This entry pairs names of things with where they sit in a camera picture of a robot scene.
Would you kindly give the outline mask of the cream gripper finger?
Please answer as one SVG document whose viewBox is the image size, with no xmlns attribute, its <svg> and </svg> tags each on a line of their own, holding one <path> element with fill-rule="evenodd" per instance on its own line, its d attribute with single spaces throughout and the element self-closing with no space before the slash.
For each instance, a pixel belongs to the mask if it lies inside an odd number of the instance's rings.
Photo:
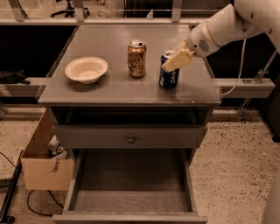
<svg viewBox="0 0 280 224">
<path fill-rule="evenodd" d="M 191 63 L 192 59 L 193 59 L 193 51 L 190 51 L 188 49 L 171 51 L 169 58 L 161 67 L 164 71 L 169 73 Z"/>
</svg>

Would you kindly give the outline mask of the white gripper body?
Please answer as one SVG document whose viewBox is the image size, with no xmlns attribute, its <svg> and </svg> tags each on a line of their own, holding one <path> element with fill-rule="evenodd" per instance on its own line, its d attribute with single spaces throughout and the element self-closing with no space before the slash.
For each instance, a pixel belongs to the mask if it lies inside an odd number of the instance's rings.
<svg viewBox="0 0 280 224">
<path fill-rule="evenodd" d="M 196 57 L 205 58 L 217 52 L 219 47 L 210 35 L 207 22 L 203 22 L 195 26 L 190 33 L 175 46 L 174 50 L 176 52 L 179 50 L 187 50 Z"/>
</svg>

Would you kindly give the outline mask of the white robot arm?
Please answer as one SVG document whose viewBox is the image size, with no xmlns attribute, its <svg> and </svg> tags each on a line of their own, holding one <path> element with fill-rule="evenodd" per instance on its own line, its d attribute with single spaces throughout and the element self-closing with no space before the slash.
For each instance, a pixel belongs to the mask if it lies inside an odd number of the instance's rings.
<svg viewBox="0 0 280 224">
<path fill-rule="evenodd" d="M 280 53 L 280 0 L 234 0 L 196 25 L 173 49 L 162 65 L 166 72 L 188 65 L 193 57 L 205 58 L 222 46 L 265 33 Z"/>
</svg>

